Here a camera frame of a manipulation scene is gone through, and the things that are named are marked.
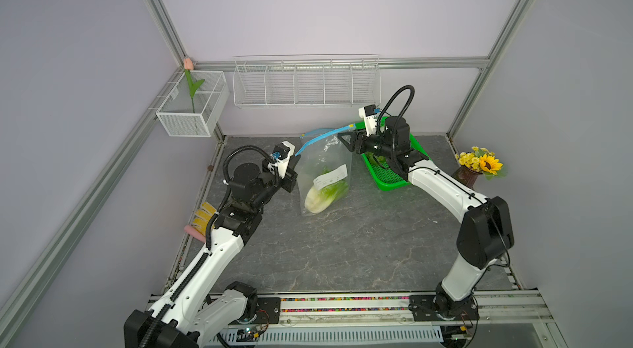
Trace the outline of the chinese cabbage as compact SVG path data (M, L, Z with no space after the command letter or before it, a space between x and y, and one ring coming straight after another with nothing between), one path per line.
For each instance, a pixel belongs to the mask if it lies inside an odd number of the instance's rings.
M349 191L349 184L345 180L317 189L313 186L304 201L304 207L307 213L319 214L331 206L335 201L339 200Z

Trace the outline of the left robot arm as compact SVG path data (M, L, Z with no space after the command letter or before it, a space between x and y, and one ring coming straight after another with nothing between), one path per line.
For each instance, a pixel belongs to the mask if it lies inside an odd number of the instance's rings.
M259 227L264 207L281 189L293 191L298 155L284 141L266 152L244 145L222 164L224 197L204 232L204 246L174 285L149 309L135 310L124 325L127 347L203 347L230 323L256 316L257 290L233 282L206 301L225 268Z

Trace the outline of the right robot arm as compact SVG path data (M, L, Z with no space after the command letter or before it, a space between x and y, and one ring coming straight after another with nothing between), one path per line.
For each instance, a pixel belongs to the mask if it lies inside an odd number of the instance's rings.
M474 290L486 271L501 265L514 246L509 205L496 196L485 196L442 171L410 141L404 115L387 116L374 104L361 107L362 128L339 134L345 147L358 155L376 157L377 165L422 189L459 222L458 256L448 275L438 284L429 309L450 320L477 307Z

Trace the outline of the green plastic basket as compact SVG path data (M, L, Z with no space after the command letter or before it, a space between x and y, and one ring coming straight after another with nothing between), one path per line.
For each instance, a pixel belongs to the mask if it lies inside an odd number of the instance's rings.
M371 177L381 191L394 191L410 186L409 173L414 170L415 164L423 160L430 161L430 156L404 125L405 123L400 123L395 146L392 146L392 134L389 133L392 123L385 126L385 121L382 121L382 134L376 132L382 138L382 153L362 155ZM354 131L365 131L364 123L354 124Z

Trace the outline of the dark glass vase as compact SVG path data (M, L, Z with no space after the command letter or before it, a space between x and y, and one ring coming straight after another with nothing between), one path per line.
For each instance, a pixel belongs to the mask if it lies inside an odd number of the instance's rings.
M470 168L461 165L453 174L452 178L460 182L467 188L473 189L476 181L481 177L483 173L476 172Z

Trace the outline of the yellow toy hand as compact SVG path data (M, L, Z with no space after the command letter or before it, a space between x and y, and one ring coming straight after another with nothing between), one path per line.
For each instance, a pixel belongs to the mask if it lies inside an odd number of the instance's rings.
M205 234L209 221L215 216L217 210L207 201L203 202L199 209L194 212L191 222L192 227L200 234Z

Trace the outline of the yellow sunflower bouquet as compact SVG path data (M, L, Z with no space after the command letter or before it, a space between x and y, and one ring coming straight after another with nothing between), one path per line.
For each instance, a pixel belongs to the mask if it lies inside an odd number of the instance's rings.
M496 154L484 147L471 147L470 152L461 152L456 155L456 160L461 167L483 175L487 180L504 178L508 174L508 168L496 157Z

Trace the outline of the artificial pink tulip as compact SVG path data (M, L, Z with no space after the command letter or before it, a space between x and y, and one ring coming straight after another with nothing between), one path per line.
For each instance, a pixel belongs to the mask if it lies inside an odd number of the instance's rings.
M194 70L195 65L194 62L191 60L191 58L186 57L183 60L183 69L185 72L185 76L186 76L186 80L187 80L187 84L188 84L188 89L189 89L189 96L191 99L191 107L192 107L192 112L196 113L196 102L195 102L195 96L196 96L196 92L198 91L198 89L202 86L202 84L204 84L204 79L200 79L197 81L194 81L191 72Z

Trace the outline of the white mesh wall basket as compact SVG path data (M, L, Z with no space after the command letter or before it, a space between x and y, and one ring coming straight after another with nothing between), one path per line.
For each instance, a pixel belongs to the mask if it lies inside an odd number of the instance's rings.
M229 94L224 72L185 70L156 116L171 137L210 138Z

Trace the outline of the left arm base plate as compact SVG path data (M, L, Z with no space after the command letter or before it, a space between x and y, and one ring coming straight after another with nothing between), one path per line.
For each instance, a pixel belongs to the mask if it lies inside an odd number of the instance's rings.
M281 315L281 298L278 296L259 297L253 310L248 309L241 318L230 325L278 324Z

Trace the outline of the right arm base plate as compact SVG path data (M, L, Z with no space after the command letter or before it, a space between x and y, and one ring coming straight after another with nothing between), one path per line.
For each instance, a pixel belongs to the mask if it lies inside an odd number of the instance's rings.
M473 295L453 301L447 295L411 295L408 309L416 322L430 321L478 321L478 305Z

